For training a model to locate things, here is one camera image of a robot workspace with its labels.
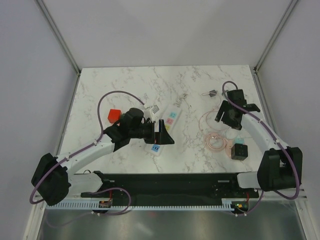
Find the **teal small plug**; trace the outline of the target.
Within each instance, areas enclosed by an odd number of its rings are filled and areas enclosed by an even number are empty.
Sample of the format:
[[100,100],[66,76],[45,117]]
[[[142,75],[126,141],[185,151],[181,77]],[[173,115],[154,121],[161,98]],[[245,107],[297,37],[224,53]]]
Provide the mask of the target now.
[[245,144],[245,139],[244,138],[235,138],[234,140],[233,140],[233,143],[234,144],[241,144],[241,145],[244,145]]

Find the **small grey charger plug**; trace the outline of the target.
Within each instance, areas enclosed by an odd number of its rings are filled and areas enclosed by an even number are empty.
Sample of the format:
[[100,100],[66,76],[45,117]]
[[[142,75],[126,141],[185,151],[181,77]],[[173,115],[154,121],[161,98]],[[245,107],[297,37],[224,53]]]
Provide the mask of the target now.
[[216,90],[211,90],[208,95],[212,98],[215,97],[217,95],[217,91]]

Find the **black cube adapter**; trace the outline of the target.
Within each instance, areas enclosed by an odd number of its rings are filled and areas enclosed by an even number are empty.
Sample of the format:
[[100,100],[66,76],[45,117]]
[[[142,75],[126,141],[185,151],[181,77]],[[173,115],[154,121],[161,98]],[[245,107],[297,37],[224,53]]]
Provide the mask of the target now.
[[249,156],[246,144],[235,143],[231,148],[231,159],[243,161]]

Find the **red cube plug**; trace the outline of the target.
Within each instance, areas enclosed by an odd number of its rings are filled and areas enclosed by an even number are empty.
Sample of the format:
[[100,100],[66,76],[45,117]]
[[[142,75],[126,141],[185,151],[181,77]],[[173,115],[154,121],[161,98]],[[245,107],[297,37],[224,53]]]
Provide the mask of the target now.
[[121,115],[122,115],[122,111],[120,109],[112,108],[109,110],[107,119],[111,124],[114,124],[121,118]]

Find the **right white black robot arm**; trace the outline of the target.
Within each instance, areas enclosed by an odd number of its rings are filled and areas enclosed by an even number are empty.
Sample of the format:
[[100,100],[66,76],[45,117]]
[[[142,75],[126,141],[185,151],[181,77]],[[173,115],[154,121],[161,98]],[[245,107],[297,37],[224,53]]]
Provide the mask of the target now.
[[245,129],[262,152],[257,171],[239,173],[237,179],[229,184],[233,196],[242,196],[248,188],[265,192],[300,188],[302,151],[298,147],[290,147],[270,129],[258,106],[245,100],[243,90],[226,93],[215,121],[223,122],[234,130]]

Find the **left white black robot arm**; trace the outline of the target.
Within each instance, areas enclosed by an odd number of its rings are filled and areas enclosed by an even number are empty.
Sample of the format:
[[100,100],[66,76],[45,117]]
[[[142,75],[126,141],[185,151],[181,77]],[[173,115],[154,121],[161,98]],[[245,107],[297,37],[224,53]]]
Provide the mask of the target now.
[[40,158],[31,179],[35,193],[39,193],[42,201],[48,206],[60,203],[70,192],[71,177],[80,169],[93,161],[109,155],[128,145],[132,139],[142,139],[146,144],[173,145],[174,139],[165,128],[165,121],[160,119],[158,130],[155,123],[143,121],[144,112],[138,108],[130,108],[113,125],[102,129],[98,139],[75,152],[53,156],[47,153]]

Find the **right aluminium frame post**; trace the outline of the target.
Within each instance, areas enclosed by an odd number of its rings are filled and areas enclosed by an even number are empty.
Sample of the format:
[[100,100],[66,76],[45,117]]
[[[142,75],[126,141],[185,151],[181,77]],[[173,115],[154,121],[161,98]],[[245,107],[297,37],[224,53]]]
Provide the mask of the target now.
[[258,71],[262,67],[263,63],[265,62],[269,52],[273,48],[274,44],[276,43],[278,37],[284,30],[287,22],[289,21],[291,15],[293,14],[295,8],[297,7],[300,0],[290,0],[288,6],[286,7],[284,13],[282,14],[279,22],[277,23],[274,31],[272,32],[271,37],[269,38],[265,48],[263,49],[257,63],[252,68],[253,72],[257,75]]

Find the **aluminium frame post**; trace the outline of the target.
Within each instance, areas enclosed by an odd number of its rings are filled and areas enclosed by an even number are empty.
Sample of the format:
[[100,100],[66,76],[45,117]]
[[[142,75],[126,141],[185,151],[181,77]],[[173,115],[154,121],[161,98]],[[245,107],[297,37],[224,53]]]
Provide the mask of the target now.
[[59,46],[61,47],[64,55],[68,59],[69,63],[71,64],[73,70],[75,71],[76,75],[79,77],[81,75],[81,68],[77,64],[69,46],[67,45],[61,31],[59,30],[52,14],[50,13],[46,3],[44,0],[35,0],[34,1],[39,10],[41,11],[45,21],[49,25],[50,30],[52,31],[54,37],[56,38]]
[[288,6],[286,7],[284,13],[282,14],[279,22],[277,23],[274,31],[272,32],[271,37],[269,38],[265,48],[263,49],[257,63],[252,68],[253,72],[257,75],[258,71],[262,67],[263,63],[265,62],[269,52],[273,48],[274,44],[276,43],[278,37],[284,30],[287,22],[289,21],[291,15],[293,14],[295,8],[297,7],[300,0],[290,0]]

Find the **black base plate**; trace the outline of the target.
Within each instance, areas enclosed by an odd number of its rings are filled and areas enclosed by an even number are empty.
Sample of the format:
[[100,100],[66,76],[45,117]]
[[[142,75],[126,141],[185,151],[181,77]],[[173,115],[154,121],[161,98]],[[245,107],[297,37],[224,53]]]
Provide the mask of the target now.
[[98,190],[81,193],[83,198],[111,197],[117,206],[202,206],[222,199],[257,199],[252,188],[240,188],[236,173],[120,174],[95,171]]

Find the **aluminium front rail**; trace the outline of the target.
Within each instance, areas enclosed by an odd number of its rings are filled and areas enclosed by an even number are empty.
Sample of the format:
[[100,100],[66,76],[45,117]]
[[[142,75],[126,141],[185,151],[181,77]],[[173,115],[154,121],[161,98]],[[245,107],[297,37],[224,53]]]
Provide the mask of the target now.
[[[295,188],[289,188],[289,189],[282,189],[282,190],[276,190],[276,191],[265,191],[264,197],[269,199],[276,199],[276,198],[283,198],[287,200],[295,200],[298,198],[306,198],[307,192],[304,188],[300,188],[297,194],[297,190]],[[37,191],[31,192],[31,195],[29,197],[30,201],[41,201],[43,198],[38,194]]]

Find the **left aluminium frame post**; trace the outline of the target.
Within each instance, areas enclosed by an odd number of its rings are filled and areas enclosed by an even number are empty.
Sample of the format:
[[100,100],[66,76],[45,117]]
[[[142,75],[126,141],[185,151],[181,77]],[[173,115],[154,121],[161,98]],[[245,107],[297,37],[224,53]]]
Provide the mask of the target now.
[[39,10],[41,11],[45,21],[49,25],[50,30],[52,31],[54,37],[56,38],[59,46],[61,47],[64,55],[68,59],[69,63],[71,64],[73,70],[75,71],[76,75],[79,77],[81,75],[81,68],[77,64],[69,46],[67,45],[61,31],[59,30],[52,14],[50,13],[46,3],[44,0],[35,0],[34,1]]

